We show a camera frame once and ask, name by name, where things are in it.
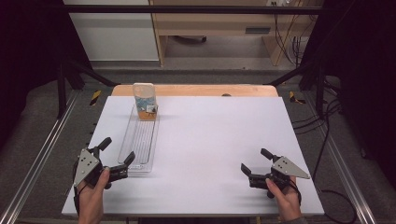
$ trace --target wooden cabinet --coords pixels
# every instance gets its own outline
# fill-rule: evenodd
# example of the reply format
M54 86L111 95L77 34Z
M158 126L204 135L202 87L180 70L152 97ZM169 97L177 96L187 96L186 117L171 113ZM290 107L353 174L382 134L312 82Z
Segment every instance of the wooden cabinet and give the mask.
M267 0L150 0L153 6L247 6L265 7ZM290 7L317 6L318 1L292 0ZM278 65L283 51L276 42L284 43L291 36L309 36L315 18L301 15L255 15L255 14L152 14L160 63L165 57L169 35L260 35L273 65Z

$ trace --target gray floor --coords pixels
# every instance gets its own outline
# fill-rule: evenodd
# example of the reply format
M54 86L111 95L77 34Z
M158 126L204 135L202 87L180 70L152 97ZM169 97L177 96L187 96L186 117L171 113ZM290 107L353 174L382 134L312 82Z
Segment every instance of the gray floor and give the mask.
M294 65L287 59L278 67L273 67L259 37L215 37L209 36L205 43L194 39L171 38L166 52L165 65L158 63L94 63L97 72L120 83L194 83L194 84L262 84L286 74ZM90 142L94 124L111 93L95 80L85 77L83 91L78 91L77 104L62 133L57 138L48 159L32 191L19 212L17 222L60 223L73 221L72 217L61 214L67 190L71 186L71 167L78 152ZM299 100L308 100L312 91L301 92L295 77L277 87L288 109L290 120L307 119L313 115L309 104L290 101L290 91ZM101 90L96 105L89 105L93 92ZM68 90L69 95L76 92ZM330 102L335 96L326 91L325 100ZM0 155L0 211L4 212L11 203L19 186L28 174L35 157L56 122L56 83L51 82L30 92L27 106L21 114L20 122L13 135L1 150ZM374 215L376 223L396 223L396 192L382 175L375 161L361 157L360 146L342 113L331 116L331 136L349 167L364 200ZM318 159L318 151L323 137L320 128L309 133L297 134L305 161L312 174ZM316 184L318 189L332 189L347 195L346 183L340 177L331 151L326 148L318 168ZM352 214L348 204L339 196L320 193L319 198L327 214L336 219L348 221ZM123 220L106 217L106 220ZM309 217L311 223L333 223L326 217ZM276 223L273 217L264 217L262 223Z

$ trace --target table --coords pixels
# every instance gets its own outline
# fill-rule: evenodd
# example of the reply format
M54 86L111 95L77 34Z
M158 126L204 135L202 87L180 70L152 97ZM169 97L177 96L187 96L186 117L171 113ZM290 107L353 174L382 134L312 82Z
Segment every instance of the table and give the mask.
M92 137L90 147L109 136L113 140L101 154L104 165L118 165L117 157L134 104L133 97L125 96L129 88L116 87L113 96L108 97ZM212 96L180 96L183 91L194 89L206 94L202 88L212 90ZM170 89L175 90L175 96L167 95L171 94ZM237 89L268 92L256 92L254 97L213 96L224 91L236 95ZM277 214L276 203L266 197L266 191L250 188L248 178L240 170L242 162L253 172L269 173L272 163L260 154L261 148L266 147L308 171L275 88L156 85L156 90L161 121L152 171L114 182L104 194L105 214L127 217ZM322 215L312 180L297 182L303 194L302 212ZM73 194L68 196L63 214L76 215Z

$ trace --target transparent container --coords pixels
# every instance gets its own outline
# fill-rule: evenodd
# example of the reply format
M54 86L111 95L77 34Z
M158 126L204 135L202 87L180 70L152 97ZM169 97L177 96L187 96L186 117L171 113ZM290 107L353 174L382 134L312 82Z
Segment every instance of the transparent container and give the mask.
M133 106L118 159L120 164L124 164L124 160L134 152L135 158L129 165L128 176L151 172L159 126L158 114L154 120L140 120Z

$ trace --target black object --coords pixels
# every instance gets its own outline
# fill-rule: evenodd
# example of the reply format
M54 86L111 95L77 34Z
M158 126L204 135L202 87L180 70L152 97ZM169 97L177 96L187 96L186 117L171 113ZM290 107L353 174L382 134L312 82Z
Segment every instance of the black object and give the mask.
M99 180L99 177L100 177L102 171L104 170L104 166L99 158L100 150L102 150L102 151L105 150L105 148L108 145L110 145L110 143L111 143L111 138L108 137L105 140L103 140L103 142L101 144L99 144L99 146L86 149L97 159L98 164L95 166L95 168L93 168L93 170L91 170L85 176L84 180L86 182L86 186L84 186L83 188L85 188L87 186L90 188L94 188L96 186L96 184ZM135 154L132 151L131 154L125 159L124 164L110 167L110 178L108 179L105 189L111 188L111 182L128 177L128 166L134 161L134 158L135 158ZM76 171L78 169L78 163L80 161L82 161L82 158L78 158L78 160L76 161L76 163L73 167L73 180L75 180ZM75 192L75 197L74 197L75 207L76 207L77 212L79 213L79 192L78 192L77 186L74 186L74 192Z
M271 152L269 152L265 148L262 148L262 155L264 157L266 157L268 160L272 160L273 162L276 162L277 160L279 160L281 158L276 155L273 155ZM279 171L275 170L273 167L271 167L271 173L266 174L266 175L252 174L250 169L248 169L244 163L241 163L241 170L245 175L247 175L251 188L268 189L268 186L265 182L266 178L271 179L281 190L284 189L285 187L290 186L290 181L291 181L290 177L288 175L283 175ZM274 198L274 194L269 190L267 192L267 196L268 196L268 198Z

